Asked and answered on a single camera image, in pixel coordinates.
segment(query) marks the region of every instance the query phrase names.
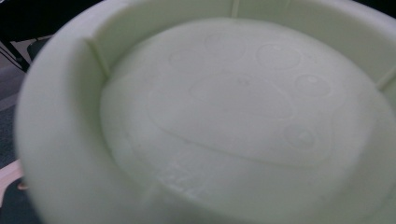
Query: floor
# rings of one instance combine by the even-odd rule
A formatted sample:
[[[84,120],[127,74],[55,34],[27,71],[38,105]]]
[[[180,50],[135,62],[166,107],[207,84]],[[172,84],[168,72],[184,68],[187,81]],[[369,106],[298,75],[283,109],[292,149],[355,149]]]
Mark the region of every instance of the floor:
[[[33,40],[27,40],[13,44],[28,60],[26,48],[32,42]],[[22,176],[20,161],[14,154],[12,122],[24,77],[25,74],[21,70],[0,55],[0,167],[2,167],[0,169],[0,204],[7,186]]]

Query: gray carpet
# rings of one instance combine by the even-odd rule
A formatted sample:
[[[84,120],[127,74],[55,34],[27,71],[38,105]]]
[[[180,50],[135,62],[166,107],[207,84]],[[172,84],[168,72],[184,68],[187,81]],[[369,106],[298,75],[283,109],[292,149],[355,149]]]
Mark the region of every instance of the gray carpet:
[[[13,124],[24,73],[10,65],[0,68],[0,169],[16,160]]]

